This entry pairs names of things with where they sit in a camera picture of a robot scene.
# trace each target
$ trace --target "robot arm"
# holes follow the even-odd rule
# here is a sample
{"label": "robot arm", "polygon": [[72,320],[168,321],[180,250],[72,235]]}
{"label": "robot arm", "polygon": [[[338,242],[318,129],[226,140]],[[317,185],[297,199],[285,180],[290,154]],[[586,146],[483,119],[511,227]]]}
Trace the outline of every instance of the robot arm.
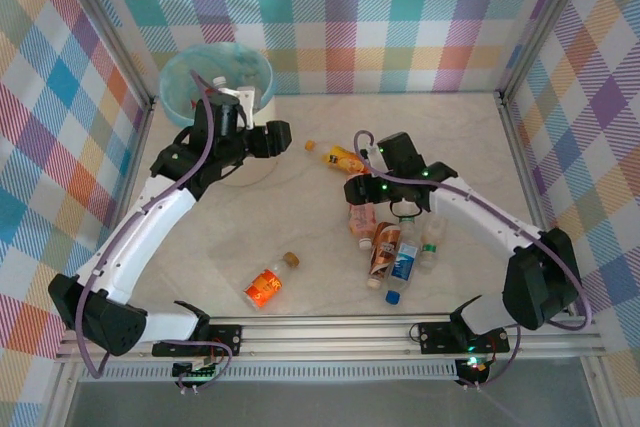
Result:
{"label": "robot arm", "polygon": [[[291,143],[286,122],[253,125],[250,115],[253,100],[253,95],[215,92],[209,96],[214,140],[206,161],[181,188],[150,204],[188,172],[205,150],[208,129],[205,105],[200,100],[196,105],[194,125],[183,130],[160,152],[141,195],[104,246],[73,277],[62,274],[54,277],[49,284],[49,294],[68,328],[74,329],[80,295],[95,273],[98,277],[87,298],[82,327],[84,336],[109,354],[122,355],[138,342],[210,340],[206,338],[209,317],[189,304],[176,302],[134,307],[129,300],[140,274],[169,231],[212,183],[229,175],[225,169],[240,167],[249,155],[256,158],[279,155]],[[238,127],[238,117],[243,120],[241,127]],[[107,263],[99,271],[94,270],[105,246],[114,241],[116,244]]]}
{"label": "robot arm", "polygon": [[473,191],[457,172],[441,162],[427,166],[406,133],[387,137],[377,145],[362,152],[372,159],[372,165],[375,160],[375,165],[383,166],[377,170],[389,172],[396,178],[428,179],[437,184],[401,184],[372,174],[361,175],[345,184],[347,202],[355,205],[403,199],[414,202],[466,228],[507,263],[502,292],[476,297],[451,314],[452,328],[461,344],[513,324],[538,329],[576,300],[578,292],[560,266],[528,239],[539,240],[550,248],[579,279],[571,240],[565,232],[557,228],[543,232],[514,218]]}

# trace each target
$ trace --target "brown bottle cap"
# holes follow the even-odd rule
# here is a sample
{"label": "brown bottle cap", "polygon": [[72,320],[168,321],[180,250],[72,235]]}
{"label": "brown bottle cap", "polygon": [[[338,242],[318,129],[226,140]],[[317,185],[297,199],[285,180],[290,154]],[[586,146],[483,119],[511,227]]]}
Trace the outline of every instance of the brown bottle cap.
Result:
{"label": "brown bottle cap", "polygon": [[297,267],[300,264],[300,259],[293,252],[287,252],[282,256],[284,261],[289,264],[289,267]]}

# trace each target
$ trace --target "blue bowl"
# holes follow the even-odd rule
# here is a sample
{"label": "blue bowl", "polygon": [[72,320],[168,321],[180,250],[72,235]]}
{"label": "blue bowl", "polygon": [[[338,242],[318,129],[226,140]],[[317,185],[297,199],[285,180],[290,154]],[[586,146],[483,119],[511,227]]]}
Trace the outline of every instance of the blue bowl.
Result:
{"label": "blue bowl", "polygon": [[230,89],[260,89],[260,108],[269,103],[276,90],[271,64],[259,51],[234,42],[193,45],[171,58],[160,72],[162,106],[169,120],[179,127],[193,125],[191,101],[200,99],[189,73],[192,69],[209,83],[215,77],[226,77]]}

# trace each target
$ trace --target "orange bottle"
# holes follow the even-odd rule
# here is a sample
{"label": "orange bottle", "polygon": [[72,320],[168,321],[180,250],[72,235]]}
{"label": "orange bottle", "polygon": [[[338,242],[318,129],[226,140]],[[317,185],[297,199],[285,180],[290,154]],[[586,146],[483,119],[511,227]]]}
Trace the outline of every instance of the orange bottle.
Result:
{"label": "orange bottle", "polygon": [[256,309],[262,308],[282,288],[282,284],[298,267],[300,260],[292,252],[264,269],[244,291]]}

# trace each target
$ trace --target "blue bottle cap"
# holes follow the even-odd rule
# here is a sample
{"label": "blue bottle cap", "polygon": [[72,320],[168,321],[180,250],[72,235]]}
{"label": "blue bottle cap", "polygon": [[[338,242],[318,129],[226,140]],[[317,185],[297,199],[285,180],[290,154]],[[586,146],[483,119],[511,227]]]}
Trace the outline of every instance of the blue bottle cap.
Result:
{"label": "blue bottle cap", "polygon": [[390,290],[387,292],[387,297],[385,298],[387,302],[391,305],[397,305],[400,302],[400,294],[395,290]]}

